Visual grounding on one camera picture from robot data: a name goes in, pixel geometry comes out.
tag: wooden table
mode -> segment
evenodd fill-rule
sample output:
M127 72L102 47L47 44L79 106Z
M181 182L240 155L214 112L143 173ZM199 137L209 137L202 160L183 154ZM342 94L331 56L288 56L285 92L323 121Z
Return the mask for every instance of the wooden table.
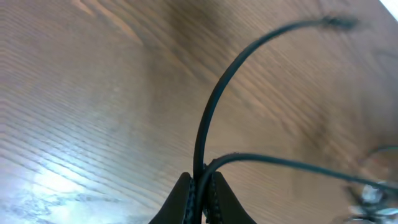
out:
M376 0L5 0L3 223L147 223L183 171L217 79L252 40L348 12L259 49L216 109L206 162L257 152L349 172L398 142L398 24ZM222 172L258 223L329 223L341 181L235 163Z

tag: brown wood streak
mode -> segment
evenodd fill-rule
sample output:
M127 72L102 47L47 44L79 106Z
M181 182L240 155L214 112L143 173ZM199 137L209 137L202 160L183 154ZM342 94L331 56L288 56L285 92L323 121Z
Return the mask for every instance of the brown wood streak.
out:
M250 41L301 17L343 11L370 25L301 30L256 51L220 100L206 161L257 152L349 172L364 151L398 144L398 28L377 1L4 6L6 223L147 223L192 169L218 77ZM346 212L334 180L264 164L221 170L258 223L328 223Z

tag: brown wood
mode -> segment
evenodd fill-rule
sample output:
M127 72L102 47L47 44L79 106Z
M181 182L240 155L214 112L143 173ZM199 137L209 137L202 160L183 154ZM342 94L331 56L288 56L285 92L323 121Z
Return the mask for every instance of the brown wood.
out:
M349 12L349 34L305 29L242 66L205 159L258 152L349 171L398 143L398 25L375 0L5 0L4 223L147 223L192 170L201 113L248 43L292 20ZM337 180L236 163L222 172L258 223L329 223Z

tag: cable tip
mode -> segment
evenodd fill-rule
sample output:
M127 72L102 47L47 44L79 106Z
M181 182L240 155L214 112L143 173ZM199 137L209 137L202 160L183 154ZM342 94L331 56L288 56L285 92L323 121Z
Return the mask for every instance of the cable tip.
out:
M353 16L325 16L323 22L326 27L351 30L359 24L359 19Z

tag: glossy surface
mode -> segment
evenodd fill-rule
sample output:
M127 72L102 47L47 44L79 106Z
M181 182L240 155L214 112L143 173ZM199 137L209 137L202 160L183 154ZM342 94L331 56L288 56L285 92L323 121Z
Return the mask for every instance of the glossy surface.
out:
M192 170L218 77L263 33L350 12L349 34L300 30L242 66L215 111L205 160L257 152L349 171L397 144L398 24L355 1L5 0L3 223L147 223ZM286 168L221 169L258 223L329 223L340 181Z

